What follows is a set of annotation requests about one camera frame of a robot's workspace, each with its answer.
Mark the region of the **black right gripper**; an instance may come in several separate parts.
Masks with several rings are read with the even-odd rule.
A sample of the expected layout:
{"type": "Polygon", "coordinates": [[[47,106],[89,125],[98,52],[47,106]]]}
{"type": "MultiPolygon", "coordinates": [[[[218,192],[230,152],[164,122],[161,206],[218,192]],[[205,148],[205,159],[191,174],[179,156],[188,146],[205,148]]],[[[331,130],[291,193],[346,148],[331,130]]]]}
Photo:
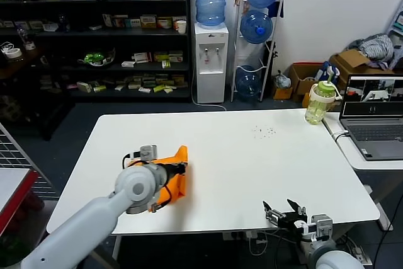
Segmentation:
{"type": "Polygon", "coordinates": [[[263,201],[266,219],[272,224],[277,224],[279,228],[287,229],[296,234],[315,232],[315,225],[308,223],[306,208],[290,199],[287,199],[287,202],[293,211],[287,212],[285,215],[283,212],[273,209],[266,201],[263,201]]]}

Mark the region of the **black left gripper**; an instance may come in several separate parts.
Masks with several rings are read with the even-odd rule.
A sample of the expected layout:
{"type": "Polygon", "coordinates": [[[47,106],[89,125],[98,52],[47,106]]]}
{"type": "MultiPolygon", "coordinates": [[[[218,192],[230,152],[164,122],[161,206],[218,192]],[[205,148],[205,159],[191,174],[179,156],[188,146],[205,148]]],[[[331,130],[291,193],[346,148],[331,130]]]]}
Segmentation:
{"type": "Polygon", "coordinates": [[[164,169],[166,170],[167,176],[185,175],[186,167],[188,163],[172,163],[164,164],[164,169]]]}

